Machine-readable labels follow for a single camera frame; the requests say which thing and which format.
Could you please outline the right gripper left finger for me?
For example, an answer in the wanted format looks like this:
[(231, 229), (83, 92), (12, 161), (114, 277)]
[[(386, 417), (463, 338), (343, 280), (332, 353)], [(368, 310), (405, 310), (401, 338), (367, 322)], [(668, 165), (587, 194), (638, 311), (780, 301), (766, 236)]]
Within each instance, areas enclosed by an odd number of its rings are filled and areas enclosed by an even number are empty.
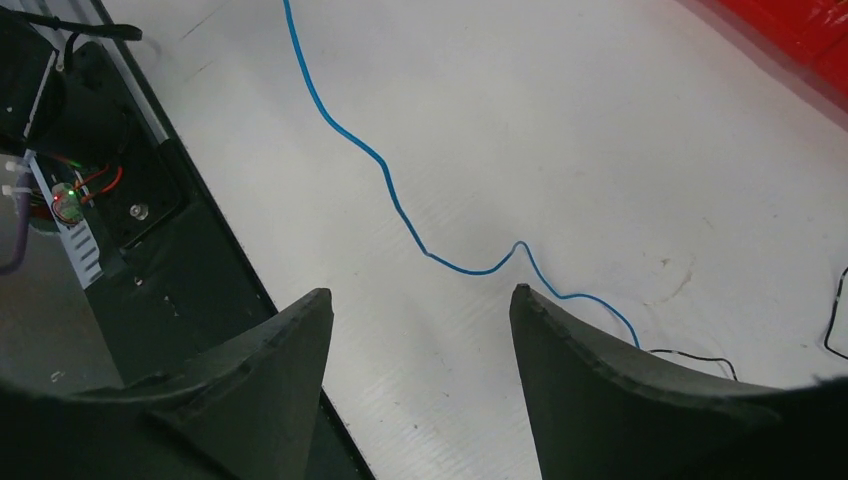
[(317, 288), (132, 386), (57, 395), (1, 385), (5, 479), (301, 479), (333, 327)]

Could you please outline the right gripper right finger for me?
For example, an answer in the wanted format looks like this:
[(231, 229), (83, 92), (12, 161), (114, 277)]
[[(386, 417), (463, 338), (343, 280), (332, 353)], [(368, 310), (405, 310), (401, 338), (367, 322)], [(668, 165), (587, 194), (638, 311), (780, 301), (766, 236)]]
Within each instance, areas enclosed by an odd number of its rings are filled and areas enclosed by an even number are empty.
[(775, 389), (640, 350), (518, 285), (509, 318), (546, 479), (843, 479), (847, 381)]

